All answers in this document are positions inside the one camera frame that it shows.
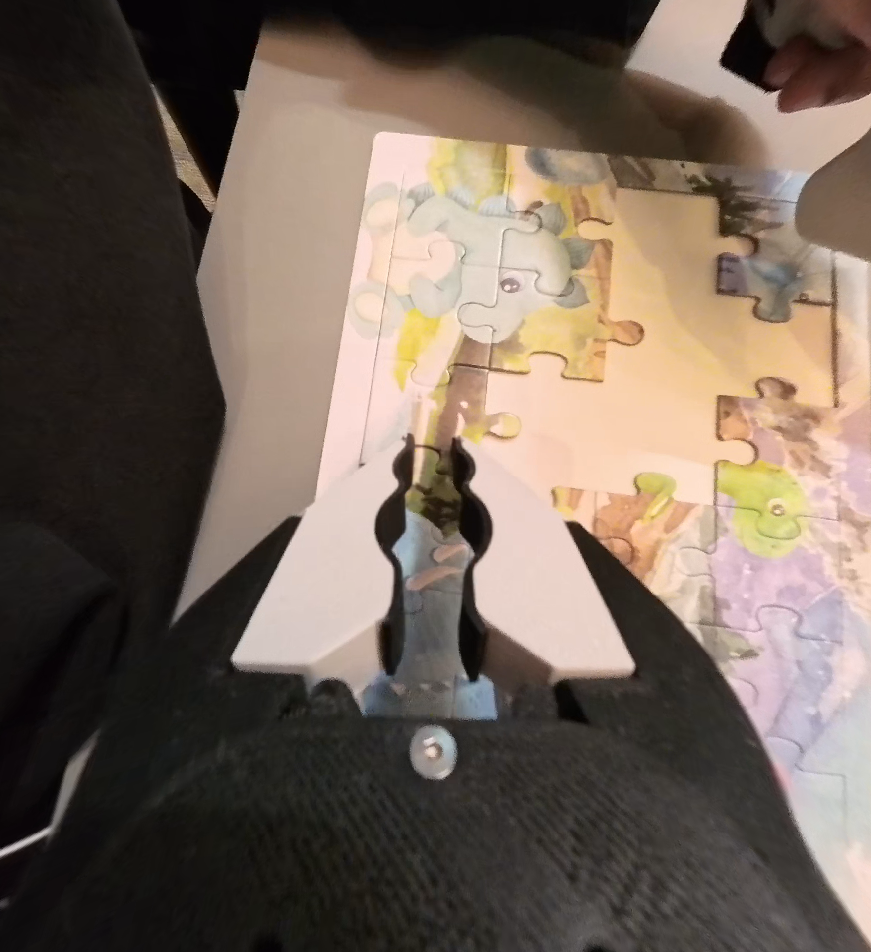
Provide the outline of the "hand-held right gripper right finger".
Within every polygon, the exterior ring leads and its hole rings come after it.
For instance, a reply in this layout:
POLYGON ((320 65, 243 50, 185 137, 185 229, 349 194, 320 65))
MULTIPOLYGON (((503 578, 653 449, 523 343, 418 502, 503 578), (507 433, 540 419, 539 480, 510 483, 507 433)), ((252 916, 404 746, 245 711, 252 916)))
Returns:
POLYGON ((458 531, 470 550, 458 647, 471 681, 618 679, 634 661, 573 524, 494 458, 456 437, 458 531))

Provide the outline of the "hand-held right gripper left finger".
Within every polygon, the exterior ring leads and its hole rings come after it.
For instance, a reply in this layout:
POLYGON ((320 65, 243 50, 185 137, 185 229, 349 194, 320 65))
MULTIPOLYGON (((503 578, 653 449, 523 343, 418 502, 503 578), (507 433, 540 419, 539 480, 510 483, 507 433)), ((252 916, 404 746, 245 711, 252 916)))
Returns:
POLYGON ((416 445, 398 438, 327 488, 290 540, 233 651, 234 668, 305 681, 392 675, 405 642, 406 530, 416 445))

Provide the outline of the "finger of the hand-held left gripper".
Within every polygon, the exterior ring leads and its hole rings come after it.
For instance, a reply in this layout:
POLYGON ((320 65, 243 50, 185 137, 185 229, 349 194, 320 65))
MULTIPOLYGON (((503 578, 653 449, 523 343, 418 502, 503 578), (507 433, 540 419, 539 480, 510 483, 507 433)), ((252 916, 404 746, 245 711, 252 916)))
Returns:
POLYGON ((796 205, 799 235, 833 251, 871 251, 871 137, 807 179, 796 205))

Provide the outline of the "dinosaur jigsaw puzzle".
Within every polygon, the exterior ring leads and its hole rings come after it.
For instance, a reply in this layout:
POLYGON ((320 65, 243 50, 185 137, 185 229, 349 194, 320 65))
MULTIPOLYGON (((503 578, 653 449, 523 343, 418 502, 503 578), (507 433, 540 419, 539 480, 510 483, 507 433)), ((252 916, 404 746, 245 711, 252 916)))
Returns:
POLYGON ((453 438, 583 525, 715 660, 871 944, 870 274, 799 234, 804 179, 378 134, 318 484, 415 436, 407 677, 472 713, 453 438))

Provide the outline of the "person's left hand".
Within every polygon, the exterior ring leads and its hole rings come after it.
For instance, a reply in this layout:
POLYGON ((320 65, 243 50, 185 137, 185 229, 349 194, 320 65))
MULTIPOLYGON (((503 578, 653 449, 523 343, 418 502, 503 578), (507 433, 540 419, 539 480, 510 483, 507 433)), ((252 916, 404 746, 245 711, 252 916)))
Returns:
POLYGON ((781 113, 857 101, 871 93, 871 1, 811 2, 844 37, 827 49, 810 37, 790 38, 774 54, 765 81, 781 113))

